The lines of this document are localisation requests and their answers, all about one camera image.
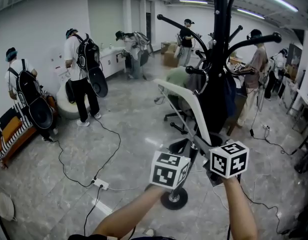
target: white cube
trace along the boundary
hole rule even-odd
[[[185,179],[190,166],[188,157],[155,151],[149,183],[174,190]]]
[[[209,151],[210,170],[226,179],[248,169],[250,149],[239,141]]]

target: beige pants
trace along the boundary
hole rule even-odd
[[[237,124],[239,126],[243,126],[245,123],[246,118],[248,118],[249,112],[253,106],[254,99],[257,96],[259,88],[246,88],[247,92],[247,99],[245,101],[244,107],[242,112],[240,113],[239,118],[237,119]]]

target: striped blanket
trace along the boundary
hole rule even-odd
[[[50,94],[47,91],[43,91],[43,96],[47,98]],[[0,117],[0,139],[2,144],[2,151],[0,151],[0,160],[10,151],[10,148],[26,131],[32,127],[29,119],[23,114],[24,105],[15,102],[15,104],[3,115]],[[17,132],[10,138],[8,142],[5,143],[2,137],[2,130],[8,125],[13,117],[18,117],[22,126],[17,130]]]

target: white power strip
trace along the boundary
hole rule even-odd
[[[94,180],[94,183],[93,183],[93,184],[94,184],[95,186],[100,187],[100,185],[103,185],[102,189],[103,189],[103,190],[108,190],[110,184],[108,184],[107,182],[105,182],[105,181],[103,181],[103,180],[101,180],[101,179],[99,179],[99,178],[96,178],[96,179],[93,179],[93,180]]]

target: person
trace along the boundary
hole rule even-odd
[[[262,32],[258,29],[253,29],[250,33],[251,39],[259,38],[262,36]],[[252,108],[255,96],[259,91],[259,78],[260,72],[263,72],[268,63],[268,58],[266,54],[266,49],[264,43],[256,44],[257,50],[253,55],[250,63],[245,65],[245,69],[240,70],[240,72],[247,72],[250,70],[254,70],[254,74],[247,74],[244,77],[244,82],[246,85],[247,99],[242,109],[242,112],[237,120],[236,126],[242,128],[248,114]]]
[[[23,70],[23,63],[21,59],[17,58],[17,55],[18,55],[18,52],[16,51],[14,47],[12,47],[7,50],[5,60],[9,63],[9,67],[15,70],[17,74],[19,74]],[[25,69],[28,72],[30,72],[35,78],[37,78],[38,72],[34,69],[31,63],[27,59],[24,59],[24,62],[25,62]],[[5,81],[7,83],[8,95],[12,100],[18,101],[21,104],[21,102],[19,101],[19,97],[17,96],[16,80],[17,80],[17,77],[13,73],[11,73],[9,70],[6,71]],[[30,112],[29,112],[29,107],[27,105],[24,105],[22,109],[22,113],[28,118],[28,120],[37,130],[37,132],[42,136],[43,141],[49,141],[49,142],[53,141],[50,136],[49,131],[38,127],[38,125],[32,119]],[[53,130],[53,133],[55,135],[58,134],[58,129],[56,128],[55,120],[53,120],[52,126],[50,128]]]
[[[131,69],[128,77],[130,79],[139,79],[141,73],[141,55],[144,48],[142,49],[142,46],[138,43],[138,40],[133,33],[117,31],[115,36],[116,41],[124,41],[125,51],[131,55]]]
[[[85,107],[85,94],[87,95],[88,103],[90,106],[90,115],[96,119],[100,119],[100,107],[98,98],[87,79],[87,72],[82,70],[77,64],[78,60],[78,48],[80,41],[74,34],[80,36],[83,40],[87,38],[85,33],[79,33],[76,29],[69,29],[66,31],[66,42],[64,45],[64,60],[65,67],[69,69],[71,87],[73,95],[78,108],[80,120],[76,123],[78,126],[87,127],[90,125],[88,121],[88,112]]]
[[[190,27],[194,24],[193,21],[186,18],[184,20],[184,25],[186,28],[190,29]],[[181,49],[180,49],[180,57],[178,66],[186,67],[191,59],[192,54],[192,39],[194,38],[191,36],[186,30],[181,29],[179,32],[179,37],[181,39]]]
[[[223,178],[229,208],[230,230],[235,240],[257,240],[258,230],[247,198],[236,177]],[[146,213],[161,198],[166,189],[152,185],[144,193],[129,204],[107,216],[90,236],[71,235],[68,240],[97,239],[106,240],[107,237],[123,238],[142,220]],[[132,239],[171,240],[168,237],[149,236]]]
[[[278,54],[274,55],[271,59],[274,60],[274,66],[271,68],[269,74],[268,74],[268,84],[265,89],[264,98],[267,100],[271,100],[271,91],[275,85],[276,80],[280,80],[283,77],[280,77],[280,75],[284,75],[285,73],[285,56],[288,54],[288,51],[286,49],[282,49],[279,51]]]

